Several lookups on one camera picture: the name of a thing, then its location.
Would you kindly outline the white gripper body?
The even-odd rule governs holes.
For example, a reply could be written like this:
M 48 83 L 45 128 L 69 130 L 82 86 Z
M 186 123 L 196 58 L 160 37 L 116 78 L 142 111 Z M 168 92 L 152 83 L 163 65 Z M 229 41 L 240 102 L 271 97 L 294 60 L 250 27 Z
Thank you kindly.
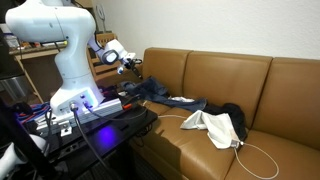
M 120 65 L 117 67 L 117 73 L 122 74 L 124 69 L 132 70 L 134 68 L 134 57 L 135 53 L 128 53 L 127 55 L 119 59 Z

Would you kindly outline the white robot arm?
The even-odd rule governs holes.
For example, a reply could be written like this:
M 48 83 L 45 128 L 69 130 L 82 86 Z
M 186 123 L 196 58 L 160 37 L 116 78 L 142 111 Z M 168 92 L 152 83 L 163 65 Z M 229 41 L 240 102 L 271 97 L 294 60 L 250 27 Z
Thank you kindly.
M 87 48 L 92 48 L 107 65 L 117 61 L 127 64 L 134 57 L 116 39 L 101 48 L 94 36 L 96 23 L 91 13 L 67 6 L 61 0 L 26 0 L 6 12 L 5 22 L 13 35 L 22 41 L 67 43 L 66 48 L 55 56 L 63 80 L 50 100 L 52 112 L 57 116 L 67 114 L 72 103 L 80 108 L 85 104 L 97 107 L 104 100 L 89 67 Z

